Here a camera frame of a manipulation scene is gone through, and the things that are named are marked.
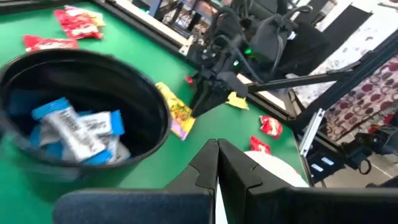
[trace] cable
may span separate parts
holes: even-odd
[[[215,14],[215,16],[213,18],[213,21],[211,22],[211,24],[210,24],[210,26],[208,28],[209,33],[208,33],[208,37],[206,37],[206,39],[208,39],[208,40],[209,39],[210,40],[213,39],[218,19],[220,18],[220,16],[222,14],[226,14],[226,13],[230,14],[230,16],[235,20],[236,25],[239,27],[239,33],[241,34],[243,41],[247,42],[246,36],[244,35],[243,30],[241,29],[241,23],[240,23],[239,17],[236,15],[235,11],[233,11],[230,7],[227,7],[227,6],[223,6]]]
[[[225,40],[229,47],[232,48],[235,53],[239,56],[239,58],[242,60],[243,64],[246,66],[246,68],[249,70],[249,72],[251,73],[251,75],[257,80],[257,82],[259,83],[263,83],[264,81],[262,81],[260,79],[260,77],[255,73],[255,71],[252,69],[252,67],[249,65],[249,62],[244,58],[243,54],[241,53],[241,51],[232,43],[232,41],[227,38],[225,35],[218,35],[216,36],[210,43],[210,47],[214,44],[214,41],[217,39],[223,39]]]
[[[277,68],[278,68],[278,65],[279,65],[279,62],[280,62],[280,58],[282,57],[282,52],[283,52],[283,49],[284,49],[284,40],[280,36],[279,32],[280,32],[280,28],[278,28],[277,31],[276,31],[276,35],[277,35],[277,38],[278,38],[278,51],[276,53],[276,58],[275,58],[273,66],[272,66],[271,72],[269,74],[271,80],[273,80],[274,77],[275,77],[275,73],[277,71]]]
[[[293,14],[295,14],[296,12],[299,12],[299,11],[300,12],[309,13],[309,12],[312,11],[312,6],[306,5],[306,6],[296,7],[294,9],[290,10],[289,12],[287,12],[286,14],[284,14],[282,16],[281,21],[283,22],[283,21],[287,20],[288,18],[293,16]],[[279,33],[280,33],[280,27],[278,27],[278,29],[276,30],[276,35],[277,35],[277,39],[278,39],[278,51],[276,53],[276,59],[274,61],[274,64],[273,64],[273,66],[271,68],[271,72],[270,72],[271,80],[274,79],[274,77],[275,77],[275,74],[277,72],[278,65],[279,65],[279,62],[280,62],[280,58],[282,57],[282,52],[283,52],[283,49],[284,49],[284,41],[283,41],[283,38],[280,36]]]

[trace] red snack bag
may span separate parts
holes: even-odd
[[[279,138],[282,134],[282,124],[273,117],[260,116],[262,126],[260,127],[263,133],[266,133],[274,138]]]
[[[76,40],[46,39],[34,35],[24,35],[24,43],[27,52],[55,48],[79,48]]]
[[[265,152],[266,154],[271,155],[271,149],[269,145],[263,143],[254,136],[250,137],[250,148],[252,151]]]
[[[103,36],[92,18],[85,13],[73,10],[55,10],[54,14],[70,39],[77,40],[86,37],[101,39]]]
[[[185,77],[185,81],[191,86],[193,87],[193,79],[189,76]]]

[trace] floor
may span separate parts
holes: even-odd
[[[349,142],[352,139],[353,136],[345,136],[340,142]],[[398,164],[395,164],[398,162],[397,157],[373,154],[368,159],[372,165],[368,175],[362,175],[358,170],[347,167],[327,177],[325,179],[326,187],[363,188],[369,183],[381,184],[398,175]],[[315,186],[322,187],[321,183],[317,183]]]

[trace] patterned fabric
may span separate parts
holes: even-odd
[[[347,93],[325,114],[327,134],[338,140],[359,123],[382,114],[398,101],[398,55],[390,59],[372,76]]]

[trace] metal bar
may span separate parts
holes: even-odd
[[[340,98],[345,96],[363,80],[370,77],[381,65],[398,54],[398,30],[391,34],[383,43],[374,49],[374,52],[367,57],[353,74],[346,80],[337,81],[327,91],[312,102],[305,111],[300,113],[294,126],[296,129],[304,128],[311,119],[312,114],[319,108],[326,110],[333,106]]]
[[[249,85],[249,92],[255,93],[257,91],[264,90],[278,90],[281,88],[290,88],[302,85],[311,85],[316,83],[324,83],[324,82],[332,82],[337,80],[344,80],[350,76],[352,76],[353,72],[336,72],[330,74],[320,74],[320,75],[307,75],[304,77],[298,78],[288,78],[283,80],[274,80],[267,82],[265,84],[257,85]]]
[[[300,155],[306,157],[313,142],[313,139],[319,129],[319,125],[321,124],[323,115],[325,114],[325,110],[320,108],[317,113],[314,113],[311,119],[311,122],[307,126],[307,130],[305,131],[304,137],[300,143]]]

